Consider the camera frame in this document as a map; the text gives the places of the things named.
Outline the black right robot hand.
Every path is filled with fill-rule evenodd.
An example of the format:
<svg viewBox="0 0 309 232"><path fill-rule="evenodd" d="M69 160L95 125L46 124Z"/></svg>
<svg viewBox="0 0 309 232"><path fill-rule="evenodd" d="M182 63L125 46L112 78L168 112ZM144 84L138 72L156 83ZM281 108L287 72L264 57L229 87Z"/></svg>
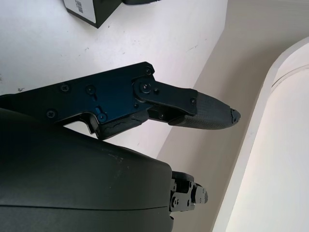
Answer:
<svg viewBox="0 0 309 232"><path fill-rule="evenodd" d="M164 162L106 140L147 120L221 130L240 113L154 79L148 62L0 98L3 232L170 232L206 190Z"/></svg>

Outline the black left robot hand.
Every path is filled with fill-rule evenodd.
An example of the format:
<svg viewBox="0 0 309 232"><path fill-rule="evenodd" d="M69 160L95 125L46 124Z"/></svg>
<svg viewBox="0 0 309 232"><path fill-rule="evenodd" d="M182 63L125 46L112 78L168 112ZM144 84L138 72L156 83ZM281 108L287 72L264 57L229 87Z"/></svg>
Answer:
<svg viewBox="0 0 309 232"><path fill-rule="evenodd" d="M150 4L156 1L160 0L122 0L122 2L126 5L143 5L143 4Z"/></svg>

